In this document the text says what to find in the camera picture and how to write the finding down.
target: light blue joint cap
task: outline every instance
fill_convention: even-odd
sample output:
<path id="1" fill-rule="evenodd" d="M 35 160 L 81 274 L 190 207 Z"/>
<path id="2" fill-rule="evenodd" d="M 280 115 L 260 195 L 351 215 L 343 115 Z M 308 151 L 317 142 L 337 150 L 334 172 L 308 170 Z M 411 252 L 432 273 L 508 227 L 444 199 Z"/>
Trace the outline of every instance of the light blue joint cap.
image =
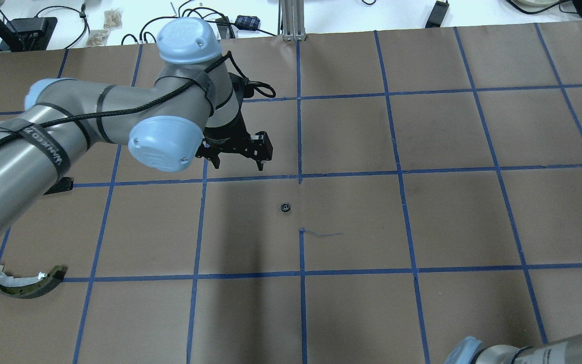
<path id="1" fill-rule="evenodd" d="M 444 364 L 471 364 L 480 345 L 482 341 L 472 336 L 466 337 L 448 355 Z"/>
<path id="2" fill-rule="evenodd" d="M 28 110 L 35 105 L 37 102 L 37 98 L 42 91 L 47 88 L 51 83 L 55 83 L 57 81 L 62 80 L 75 80 L 74 78 L 45 78 L 43 80 L 39 80 L 36 83 L 33 83 L 30 86 L 30 90 L 28 90 L 28 94 L 24 98 L 24 110 Z"/>
<path id="3" fill-rule="evenodd" d="M 204 134 L 187 118 L 160 115 L 141 120 L 129 132 L 127 147 L 139 162 L 163 172 L 190 166 Z"/>
<path id="4" fill-rule="evenodd" d="M 221 46 L 210 24 L 199 18 L 178 18 L 157 35 L 161 58 L 171 64 L 198 64 L 221 55 Z"/>

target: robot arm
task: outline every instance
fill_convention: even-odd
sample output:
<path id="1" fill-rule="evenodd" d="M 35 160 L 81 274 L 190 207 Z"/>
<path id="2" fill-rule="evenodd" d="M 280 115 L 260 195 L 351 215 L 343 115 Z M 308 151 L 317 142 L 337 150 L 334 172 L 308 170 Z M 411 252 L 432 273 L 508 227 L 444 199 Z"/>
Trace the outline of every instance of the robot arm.
<path id="1" fill-rule="evenodd" d="M 127 145 L 141 163 L 166 172 L 194 157 L 218 168 L 221 152 L 252 158 L 259 170 L 271 160 L 268 135 L 251 136 L 240 110 L 261 84 L 228 73 L 229 55 L 208 23 L 176 19 L 157 38 L 166 64 L 154 88 L 42 80 L 26 111 L 0 122 L 0 235 L 94 143 Z"/>

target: black cable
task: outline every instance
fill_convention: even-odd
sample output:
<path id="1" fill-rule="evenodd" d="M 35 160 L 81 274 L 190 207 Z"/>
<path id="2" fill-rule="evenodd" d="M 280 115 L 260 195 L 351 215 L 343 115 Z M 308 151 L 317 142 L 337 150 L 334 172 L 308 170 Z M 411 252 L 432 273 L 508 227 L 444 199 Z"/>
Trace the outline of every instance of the black cable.
<path id="1" fill-rule="evenodd" d="M 224 21 L 215 21 L 215 20 L 206 20 L 206 23 L 215 23 L 215 24 L 224 24 L 224 25 L 226 24 L 226 23 L 224 23 Z M 255 29 L 255 30 L 251 30 L 251 31 L 252 32 L 262 32 L 264 34 L 268 34 L 268 35 L 272 35 L 272 36 L 277 36 L 277 34 L 273 34 L 273 33 L 267 32 L 266 30 L 261 30 L 261 29 Z"/>
<path id="2" fill-rule="evenodd" d="M 44 9 L 39 10 L 39 12 L 37 12 L 37 14 L 35 14 L 34 18 L 39 18 L 39 13 L 43 12 L 44 10 L 48 10 L 48 9 L 52 9 L 52 8 L 73 10 L 76 13 L 79 13 L 80 12 L 78 9 L 75 9 L 75 8 L 72 8 L 72 7 L 65 7 L 63 5 L 53 5 L 51 7 L 45 7 Z"/>
<path id="3" fill-rule="evenodd" d="M 25 51 L 26 44 L 24 44 L 24 41 L 21 39 L 21 35 L 19 35 L 19 32 L 18 32 L 17 28 L 15 27 L 15 25 L 13 23 L 10 23 L 10 20 L 6 17 L 6 14 L 4 14 L 4 12 L 2 11 L 2 8 L 0 8 L 0 14 L 3 16 L 4 20 L 10 24 L 10 27 L 12 28 L 12 30 L 15 31 L 15 35 L 17 36 L 17 39 L 19 39 L 19 41 L 21 42 L 22 49 Z"/>
<path id="4" fill-rule="evenodd" d="M 154 39 L 154 43 L 157 43 L 157 37 L 155 37 L 154 34 L 152 34 L 150 32 L 143 33 L 143 35 L 145 35 L 145 42 L 147 43 L 147 41 L 148 41 L 148 34 L 152 36 L 152 39 Z"/>
<path id="5" fill-rule="evenodd" d="M 157 20 L 160 19 L 177 19 L 178 16 L 159 16 L 157 18 L 154 18 L 150 21 L 148 21 L 147 23 L 145 23 L 145 25 L 143 25 L 143 28 L 141 28 L 140 32 L 138 33 L 138 39 L 140 39 L 141 41 L 146 41 L 145 37 L 143 36 L 143 33 L 145 32 L 145 28 L 148 27 L 148 25 L 154 23 Z"/>
<path id="6" fill-rule="evenodd" d="M 73 46 L 75 43 L 78 43 L 78 41 L 79 41 L 80 39 L 82 39 L 83 35 L 85 35 L 85 32 L 87 32 L 87 31 L 88 31 L 89 33 L 91 33 L 91 30 L 90 30 L 90 28 L 89 28 L 89 26 L 88 26 L 88 21 L 87 21 L 87 19 L 85 19 L 85 27 L 83 28 L 83 30 L 82 30 L 82 33 L 80 33 L 80 35 L 78 35 L 78 37 L 76 38 L 76 40 L 72 41 L 72 42 L 71 42 L 71 44 L 69 44 L 68 46 L 64 47 L 64 49 L 69 49 L 69 48 L 71 48 L 71 47 L 72 47 L 72 46 Z"/>
<path id="7" fill-rule="evenodd" d="M 183 4 L 181 4 L 180 7 L 178 7 L 178 12 L 176 12 L 176 14 L 178 14 L 178 16 L 181 18 L 181 8 L 185 7 L 185 5 L 188 5 L 189 3 L 194 2 L 194 0 L 187 0 L 187 2 L 184 2 Z"/>
<path id="8" fill-rule="evenodd" d="M 122 46 L 123 43 L 125 43 L 125 39 L 127 39 L 127 37 L 131 37 L 132 39 L 134 39 L 134 43 L 138 44 L 138 39 L 136 39 L 136 37 L 134 36 L 134 34 L 125 34 L 125 36 L 123 37 L 123 39 L 120 41 L 120 45 Z"/>
<path id="9" fill-rule="evenodd" d="M 230 51 L 228 51 L 225 56 L 222 56 L 221 58 L 219 58 L 219 60 L 213 62 L 212 65 L 209 65 L 208 67 L 206 67 L 206 69 L 204 69 L 204 72 L 207 73 L 207 72 L 212 71 L 213 69 L 219 67 L 220 64 L 226 62 L 227 59 L 231 59 L 231 62 L 233 62 L 233 64 L 234 64 L 235 61 L 232 59 L 232 57 L 233 57 L 232 53 Z M 156 105 L 162 104 L 170 99 L 173 99 L 174 97 L 182 94 L 185 90 L 189 89 L 194 84 L 195 84 L 194 81 L 188 81 L 187 83 L 185 83 L 183 86 L 179 87 L 178 89 L 173 90 L 172 92 L 167 93 L 161 97 L 158 97 L 158 98 L 156 98 L 156 99 L 154 99 L 146 104 L 143 104 L 141 106 L 136 106 L 136 108 L 129 108 L 129 109 L 123 109 L 123 110 L 100 111 L 97 113 L 73 115 L 71 117 L 58 118 L 56 120 L 43 122 L 42 124 L 40 124 L 40 126 L 51 127 L 51 126 L 56 126 L 56 125 L 60 125 L 60 124 L 65 124 L 67 122 L 76 122 L 76 121 L 80 121 L 80 120 L 86 120 L 88 118 L 115 117 L 115 116 L 139 113 L 139 112 L 145 111 L 149 108 L 153 108 Z M 8 134 L 4 138 L 0 139 L 0 148 L 3 147 L 4 145 L 14 141 L 15 139 L 18 139 L 18 138 L 20 138 L 19 134 Z"/>
<path id="10" fill-rule="evenodd" d="M 518 5 L 516 5 L 516 4 L 513 2 L 513 0 L 506 0 L 506 2 L 508 2 L 508 3 L 509 3 L 509 5 L 511 5 L 512 7 L 514 7 L 514 8 L 515 8 L 516 10 L 518 10 L 519 12 L 521 12 L 521 13 L 523 13 L 523 14 L 527 14 L 527 15 L 535 15 L 535 14 L 540 14 L 541 12 L 545 12 L 545 11 L 547 11 L 547 10 L 549 10 L 549 9 L 552 9 L 552 8 L 556 7 L 556 6 L 560 7 L 560 5 L 561 5 L 561 4 L 563 4 L 563 3 L 567 3 L 567 2 L 570 2 L 570 1 L 571 1 L 571 0 L 559 0 L 558 2 L 556 2 L 556 3 L 552 4 L 552 5 L 550 5 L 550 6 L 546 7 L 546 8 L 544 8 L 544 9 L 540 9 L 540 10 L 536 10 L 536 11 L 530 12 L 530 11 L 527 11 L 527 10 L 525 10 L 525 9 L 522 9 L 521 7 L 519 7 Z"/>

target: blue painter's tape grid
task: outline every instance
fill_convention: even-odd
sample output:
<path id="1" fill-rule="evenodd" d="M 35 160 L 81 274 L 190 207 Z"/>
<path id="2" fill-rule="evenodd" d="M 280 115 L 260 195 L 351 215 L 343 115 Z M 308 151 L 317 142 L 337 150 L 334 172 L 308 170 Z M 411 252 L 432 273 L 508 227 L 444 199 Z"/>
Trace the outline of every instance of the blue painter's tape grid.
<path id="1" fill-rule="evenodd" d="M 208 160 L 204 159 L 203 186 L 201 188 L 201 207 L 199 208 L 199 226 L 197 228 L 197 250 L 195 251 L 195 269 L 192 275 L 192 292 L 190 298 L 190 314 L 187 324 L 186 364 L 192 360 L 192 335 L 195 330 L 195 312 L 197 306 L 197 284 L 199 283 L 199 262 L 201 261 L 201 241 L 204 229 L 204 214 L 206 211 L 206 189 L 208 187 Z"/>
<path id="2" fill-rule="evenodd" d="M 404 221 L 406 224 L 406 234 L 408 240 L 408 250 L 410 252 L 410 265 L 413 274 L 414 297 L 416 299 L 416 310 L 419 320 L 419 329 L 421 331 L 421 342 L 423 346 L 423 357 L 426 364 L 430 364 L 430 353 L 428 350 L 428 338 L 425 333 L 425 320 L 423 318 L 423 306 L 421 302 L 421 289 L 419 287 L 419 269 L 416 263 L 416 256 L 414 254 L 414 244 L 412 237 L 412 229 L 410 225 L 410 215 L 408 211 L 408 204 L 406 201 L 406 191 L 404 189 L 404 173 L 401 168 L 401 159 L 397 147 L 397 138 L 395 136 L 395 122 L 392 115 L 392 105 L 390 104 L 390 91 L 387 85 L 387 76 L 385 73 L 385 62 L 383 61 L 383 51 L 381 50 L 381 43 L 378 39 L 378 32 L 374 31 L 374 40 L 376 41 L 376 50 L 378 52 L 379 64 L 381 65 L 381 76 L 383 77 L 383 90 L 385 91 L 385 105 L 387 108 L 387 118 L 390 122 L 390 137 L 392 138 L 392 148 L 395 154 L 395 162 L 397 163 L 397 176 L 399 179 L 399 190 L 401 194 L 401 206 L 404 213 Z"/>
<path id="3" fill-rule="evenodd" d="M 549 52 L 549 48 L 547 48 L 547 44 L 545 43 L 545 37 L 543 37 L 543 33 L 540 31 L 540 27 L 538 26 L 538 23 L 535 23 L 534 27 L 536 27 L 536 32 L 538 33 L 538 38 L 540 39 L 540 42 L 543 45 L 543 49 L 545 49 L 545 55 L 547 55 L 547 60 L 549 61 L 549 64 L 552 66 L 552 70 L 554 71 L 554 76 L 556 77 L 556 81 L 558 81 L 558 85 L 561 88 L 561 92 L 563 93 L 563 97 L 565 99 L 565 102 L 567 103 L 567 106 L 570 110 L 570 113 L 572 114 L 572 118 L 573 118 L 574 122 L 576 123 L 576 127 L 580 133 L 580 137 L 582 138 L 582 125 L 580 124 L 580 120 L 578 119 L 578 116 L 576 115 L 576 111 L 574 110 L 574 108 L 572 106 L 572 102 L 570 101 L 570 97 L 567 94 L 567 90 L 565 89 L 565 86 L 563 85 L 563 81 L 561 80 L 561 76 L 558 73 L 558 70 L 556 69 L 556 65 L 554 64 L 554 60 L 552 59 L 552 54 Z"/>
<path id="4" fill-rule="evenodd" d="M 522 271 L 524 272 L 524 279 L 527 283 L 527 289 L 529 290 L 529 297 L 531 298 L 531 305 L 533 307 L 533 313 L 536 316 L 536 323 L 538 323 L 538 330 L 540 331 L 540 336 L 543 343 L 547 343 L 547 334 L 545 333 L 545 327 L 543 325 L 543 319 L 540 315 L 540 309 L 538 308 L 538 300 L 536 300 L 536 293 L 534 292 L 534 286 L 531 283 L 531 276 L 529 276 L 529 270 L 527 269 L 526 259 L 524 258 L 524 251 L 522 250 L 522 244 L 520 243 L 520 235 L 518 234 L 518 228 L 515 225 L 515 218 L 513 217 L 513 211 L 511 210 L 511 203 L 509 201 L 509 196 L 506 191 L 506 187 L 504 186 L 504 180 L 502 178 L 502 172 L 500 169 L 500 165 L 497 160 L 497 155 L 495 154 L 494 145 L 491 139 L 491 134 L 489 133 L 489 129 L 487 126 L 487 120 L 484 117 L 484 113 L 482 111 L 482 104 L 480 103 L 479 96 L 477 91 L 475 90 L 475 81 L 473 81 L 473 74 L 471 73 L 471 69 L 468 65 L 468 60 L 466 59 L 466 52 L 464 51 L 464 45 L 462 44 L 462 39 L 460 38 L 459 31 L 457 27 L 453 28 L 455 32 L 455 38 L 457 39 L 457 44 L 459 46 L 459 51 L 462 55 L 462 60 L 464 61 L 464 67 L 466 68 L 466 74 L 468 76 L 468 80 L 471 84 L 471 89 L 473 89 L 473 97 L 475 99 L 475 104 L 477 106 L 477 111 L 480 115 L 480 120 L 482 121 L 482 128 L 484 130 L 484 134 L 487 137 L 487 143 L 489 150 L 491 152 L 491 157 L 494 162 L 495 173 L 497 175 L 498 182 L 500 184 L 500 189 L 502 191 L 502 195 L 504 198 L 504 205 L 506 206 L 506 212 L 509 216 L 509 222 L 511 223 L 511 230 L 513 231 L 513 237 L 515 239 L 515 244 L 518 249 L 518 254 L 520 256 L 520 264 L 522 265 Z"/>

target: plastic bag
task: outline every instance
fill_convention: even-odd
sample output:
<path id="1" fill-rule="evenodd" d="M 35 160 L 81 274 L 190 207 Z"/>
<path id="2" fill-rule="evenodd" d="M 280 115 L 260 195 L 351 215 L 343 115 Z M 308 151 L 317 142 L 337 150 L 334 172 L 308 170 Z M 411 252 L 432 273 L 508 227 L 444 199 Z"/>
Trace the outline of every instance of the plastic bag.
<path id="1" fill-rule="evenodd" d="M 107 38 L 109 37 L 109 30 L 91 30 L 87 39 L 86 47 L 106 46 Z"/>
<path id="2" fill-rule="evenodd" d="M 122 27 L 123 26 L 122 14 L 123 14 L 122 9 L 105 10 L 105 23 L 103 27 L 105 29 Z"/>

